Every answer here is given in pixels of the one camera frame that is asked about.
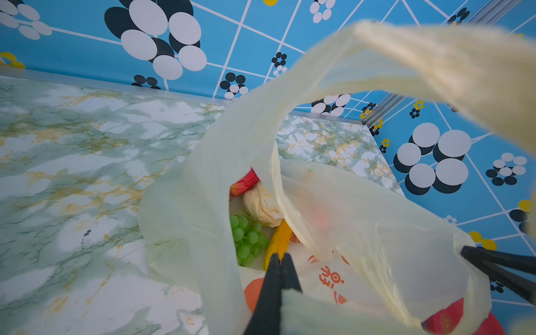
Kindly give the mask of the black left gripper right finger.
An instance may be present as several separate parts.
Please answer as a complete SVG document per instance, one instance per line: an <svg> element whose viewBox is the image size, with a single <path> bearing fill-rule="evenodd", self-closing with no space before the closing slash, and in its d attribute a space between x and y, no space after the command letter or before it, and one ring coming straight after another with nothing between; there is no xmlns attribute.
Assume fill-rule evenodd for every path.
<svg viewBox="0 0 536 335"><path fill-rule="evenodd" d="M535 305L535 282L510 270L535 275L535 257L489 251L480 247L464 246L461 256L495 282L503 284L516 295Z"/></svg>

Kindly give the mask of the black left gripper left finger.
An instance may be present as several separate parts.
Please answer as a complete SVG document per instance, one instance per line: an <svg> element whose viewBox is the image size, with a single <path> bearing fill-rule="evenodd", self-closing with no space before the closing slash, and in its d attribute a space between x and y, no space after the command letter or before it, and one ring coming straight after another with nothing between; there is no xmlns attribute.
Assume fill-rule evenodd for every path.
<svg viewBox="0 0 536 335"><path fill-rule="evenodd" d="M248 334L281 334L281 307L283 290L302 292L292 256L288 253L279 259L277 253L269 259L258 303L244 331Z"/></svg>

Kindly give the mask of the translucent printed plastic bag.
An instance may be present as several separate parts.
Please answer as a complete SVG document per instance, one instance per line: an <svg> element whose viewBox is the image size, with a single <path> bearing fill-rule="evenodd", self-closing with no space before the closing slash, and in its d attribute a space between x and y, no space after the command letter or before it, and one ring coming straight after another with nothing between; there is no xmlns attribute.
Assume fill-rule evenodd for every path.
<svg viewBox="0 0 536 335"><path fill-rule="evenodd" d="M275 198L319 279L282 293L284 334L419 334L463 299L455 334L491 311L487 275L461 256L468 233L399 194L334 166L280 159L276 135L296 106L425 80L464 117L535 152L535 42L495 27L357 22L287 73L231 103L193 152L149 186L138 209L157 278L200 293L211 334L241 334L252 313L230 227L230 187L251 169Z"/></svg>

